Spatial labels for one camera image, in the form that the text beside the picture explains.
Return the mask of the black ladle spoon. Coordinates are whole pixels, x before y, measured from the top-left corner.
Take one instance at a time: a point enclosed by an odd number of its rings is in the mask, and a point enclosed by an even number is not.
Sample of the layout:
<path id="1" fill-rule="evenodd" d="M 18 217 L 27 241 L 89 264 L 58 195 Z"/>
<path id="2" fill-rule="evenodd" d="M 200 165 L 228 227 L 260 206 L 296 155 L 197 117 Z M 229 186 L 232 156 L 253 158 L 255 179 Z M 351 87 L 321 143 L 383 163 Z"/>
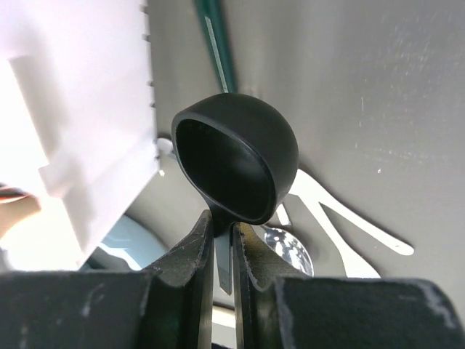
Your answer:
<path id="1" fill-rule="evenodd" d="M 233 226 L 265 224 L 283 202 L 299 166 L 294 131 L 270 104 L 239 93 L 180 111 L 171 131 L 180 168 L 211 212 L 219 286 L 231 294 Z"/>

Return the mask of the beige wooden spoon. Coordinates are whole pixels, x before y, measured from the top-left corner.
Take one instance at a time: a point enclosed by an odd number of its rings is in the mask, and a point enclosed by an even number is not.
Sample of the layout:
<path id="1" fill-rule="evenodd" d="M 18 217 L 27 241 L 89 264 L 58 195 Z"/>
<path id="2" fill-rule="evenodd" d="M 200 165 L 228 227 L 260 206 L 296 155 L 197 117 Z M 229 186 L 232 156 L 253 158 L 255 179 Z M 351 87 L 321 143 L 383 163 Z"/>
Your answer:
<path id="1" fill-rule="evenodd" d="M 1 237 L 3 238 L 16 224 L 40 211 L 38 201 L 32 196 L 1 203 Z"/>

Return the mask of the white compartment utensil container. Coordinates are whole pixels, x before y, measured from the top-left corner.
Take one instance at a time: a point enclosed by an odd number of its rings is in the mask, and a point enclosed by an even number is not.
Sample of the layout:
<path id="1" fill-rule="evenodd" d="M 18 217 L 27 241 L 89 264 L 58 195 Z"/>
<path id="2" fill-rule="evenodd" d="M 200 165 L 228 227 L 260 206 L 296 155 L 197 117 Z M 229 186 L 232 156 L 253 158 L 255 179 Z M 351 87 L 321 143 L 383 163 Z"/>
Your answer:
<path id="1" fill-rule="evenodd" d="M 76 270 L 158 170 L 142 1 L 1 3 L 2 270 Z"/>

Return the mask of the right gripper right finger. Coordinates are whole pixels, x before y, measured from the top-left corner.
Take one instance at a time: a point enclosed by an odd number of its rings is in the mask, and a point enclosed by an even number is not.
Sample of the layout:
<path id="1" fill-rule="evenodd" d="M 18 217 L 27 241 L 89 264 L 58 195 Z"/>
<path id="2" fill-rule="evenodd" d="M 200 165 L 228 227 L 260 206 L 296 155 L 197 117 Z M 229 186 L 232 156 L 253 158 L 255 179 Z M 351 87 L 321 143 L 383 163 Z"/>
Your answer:
<path id="1" fill-rule="evenodd" d="M 239 348 L 462 348 L 448 297 L 409 278 L 312 278 L 245 223 L 232 253 Z"/>

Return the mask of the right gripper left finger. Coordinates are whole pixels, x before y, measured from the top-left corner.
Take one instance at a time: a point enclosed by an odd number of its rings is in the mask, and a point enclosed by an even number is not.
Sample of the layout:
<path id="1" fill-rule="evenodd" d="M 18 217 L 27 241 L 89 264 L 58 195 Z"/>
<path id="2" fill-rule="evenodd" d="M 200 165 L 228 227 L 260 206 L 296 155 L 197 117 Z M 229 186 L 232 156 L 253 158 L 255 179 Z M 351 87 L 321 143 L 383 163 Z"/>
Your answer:
<path id="1" fill-rule="evenodd" d="M 139 271 L 1 276 L 3 348 L 210 348 L 213 224 L 202 212 Z"/>

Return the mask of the white spoon horizontal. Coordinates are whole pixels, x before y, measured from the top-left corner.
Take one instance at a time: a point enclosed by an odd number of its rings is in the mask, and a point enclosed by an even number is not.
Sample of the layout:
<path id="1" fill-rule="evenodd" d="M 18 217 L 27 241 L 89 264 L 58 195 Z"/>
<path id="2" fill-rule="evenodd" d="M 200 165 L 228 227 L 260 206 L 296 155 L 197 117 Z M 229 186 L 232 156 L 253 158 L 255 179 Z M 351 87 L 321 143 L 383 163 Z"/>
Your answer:
<path id="1" fill-rule="evenodd" d="M 331 221 L 324 212 L 322 205 L 333 210 L 392 251 L 404 256 L 413 255 L 415 252 L 415 249 L 410 244 L 395 238 L 392 234 L 376 227 L 360 215 L 354 213 L 351 209 L 348 209 L 332 196 L 316 179 L 301 169 L 297 170 L 294 183 L 289 193 L 301 199 L 302 203 L 312 213 L 328 236 L 330 235 Z"/>

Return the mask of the white spoon vertical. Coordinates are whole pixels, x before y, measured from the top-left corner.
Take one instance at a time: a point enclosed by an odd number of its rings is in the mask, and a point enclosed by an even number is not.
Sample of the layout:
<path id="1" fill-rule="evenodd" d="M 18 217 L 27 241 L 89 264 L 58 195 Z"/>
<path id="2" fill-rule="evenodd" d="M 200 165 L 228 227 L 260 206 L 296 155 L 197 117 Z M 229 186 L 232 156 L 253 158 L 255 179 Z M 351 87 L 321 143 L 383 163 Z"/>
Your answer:
<path id="1" fill-rule="evenodd" d="M 337 248 L 346 276 L 348 278 L 381 278 L 375 268 L 364 260 L 349 244 L 342 238 L 333 223 L 324 212 L 317 200 L 304 194 L 294 194 L 298 196 L 307 210 L 314 216 L 321 228 Z"/>

